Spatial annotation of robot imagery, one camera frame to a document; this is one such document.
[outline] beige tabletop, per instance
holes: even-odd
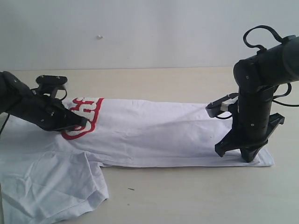
[[[13,73],[30,87],[39,75],[67,76],[70,97],[209,103],[237,91],[232,68]],[[299,83],[294,83],[292,94],[281,101],[299,104],[298,95]],[[109,200],[93,212],[61,223],[299,223],[299,108],[273,105],[272,112],[286,117],[270,138],[273,167],[103,168]]]

